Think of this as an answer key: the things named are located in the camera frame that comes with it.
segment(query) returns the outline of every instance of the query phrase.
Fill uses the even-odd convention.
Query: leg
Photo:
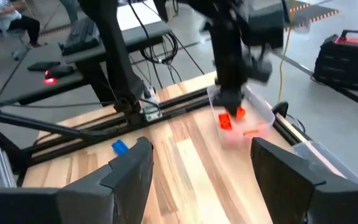
[[[73,25],[77,20],[77,9],[74,0],[59,0],[63,7],[66,9],[70,23]]]
[[[40,34],[40,22],[28,16],[22,15],[22,19],[16,19],[11,22],[8,30],[24,29],[29,33],[30,44],[33,47],[40,47],[38,37]]]

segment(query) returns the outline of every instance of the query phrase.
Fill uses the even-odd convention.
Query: person
[[[66,9],[68,14],[68,18],[70,19],[70,24],[74,25],[75,22],[78,20],[77,16],[77,8],[75,6],[74,0],[59,0],[63,7]]]
[[[30,37],[31,47],[40,47],[38,43],[40,22],[37,19],[20,14],[17,10],[23,8],[19,2],[10,3],[8,0],[0,0],[0,29],[1,30],[26,30]]]

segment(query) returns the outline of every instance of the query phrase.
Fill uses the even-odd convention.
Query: orange object
[[[240,121],[244,119],[244,116],[246,115],[246,111],[240,106],[237,108],[237,114],[236,114],[236,120]]]
[[[231,122],[230,122],[230,115],[227,113],[219,114],[219,126],[223,130],[232,130]]]
[[[242,135],[246,136],[247,134],[257,134],[258,132],[259,132],[258,129],[254,129],[254,130],[246,131],[246,132],[242,133]]]

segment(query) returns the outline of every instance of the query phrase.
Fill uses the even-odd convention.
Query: blue object
[[[114,152],[120,156],[124,154],[126,151],[128,151],[128,147],[125,145],[125,143],[122,140],[117,140],[116,142],[111,144],[112,149]]]

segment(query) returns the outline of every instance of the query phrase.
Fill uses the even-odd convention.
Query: wooden table
[[[214,83],[215,73],[169,86],[158,92],[167,100]],[[112,113],[104,108],[61,124],[75,126]],[[282,116],[286,126],[303,141]],[[219,142],[210,107],[119,137],[128,146],[146,136],[155,146],[154,176],[144,223],[271,223],[257,185],[249,149],[224,149]],[[291,146],[276,130],[267,140]],[[64,187],[115,158],[115,139],[29,168],[23,187]]]

